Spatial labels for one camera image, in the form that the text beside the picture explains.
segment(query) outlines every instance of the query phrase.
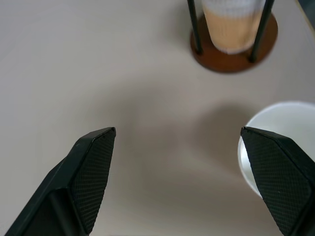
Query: white table surface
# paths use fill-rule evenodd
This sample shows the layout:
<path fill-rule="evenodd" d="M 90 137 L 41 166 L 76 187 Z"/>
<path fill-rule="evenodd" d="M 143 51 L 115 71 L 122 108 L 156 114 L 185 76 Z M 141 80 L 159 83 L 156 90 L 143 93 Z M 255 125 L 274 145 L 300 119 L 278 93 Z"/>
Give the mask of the white table surface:
<path fill-rule="evenodd" d="M 1 0 L 0 235 L 79 137 L 115 126 L 91 235 L 280 236 L 237 142 L 263 107 L 315 102 L 315 40 L 294 0 L 273 12 L 268 59 L 224 75 L 192 58 L 185 0 Z"/>

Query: white cup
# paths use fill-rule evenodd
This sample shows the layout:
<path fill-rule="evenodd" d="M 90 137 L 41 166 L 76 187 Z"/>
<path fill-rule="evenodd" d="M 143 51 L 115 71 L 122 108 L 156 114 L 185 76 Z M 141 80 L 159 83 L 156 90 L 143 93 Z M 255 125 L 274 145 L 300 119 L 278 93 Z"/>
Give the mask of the white cup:
<path fill-rule="evenodd" d="M 291 138 L 315 161 L 315 104 L 298 101 L 277 103 L 260 111 L 246 126 Z M 238 143 L 238 161 L 246 182 L 261 197 L 242 137 Z"/>

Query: round wooden base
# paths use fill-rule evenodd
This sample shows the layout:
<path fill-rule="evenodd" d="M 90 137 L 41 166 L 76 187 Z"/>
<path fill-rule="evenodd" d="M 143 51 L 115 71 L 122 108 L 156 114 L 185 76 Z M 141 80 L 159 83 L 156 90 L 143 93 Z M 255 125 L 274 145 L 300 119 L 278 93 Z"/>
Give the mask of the round wooden base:
<path fill-rule="evenodd" d="M 197 62 L 207 69 L 216 72 L 235 73 L 256 66 L 271 52 L 277 40 L 278 24 L 275 16 L 272 14 L 269 18 L 263 38 L 261 39 L 257 52 L 257 60 L 255 62 L 249 61 L 252 48 L 234 55 L 228 55 L 216 49 L 211 41 L 204 15 L 198 20 L 198 32 L 203 49 L 201 54 L 198 54 L 195 50 L 193 32 L 190 34 L 190 46 Z"/>

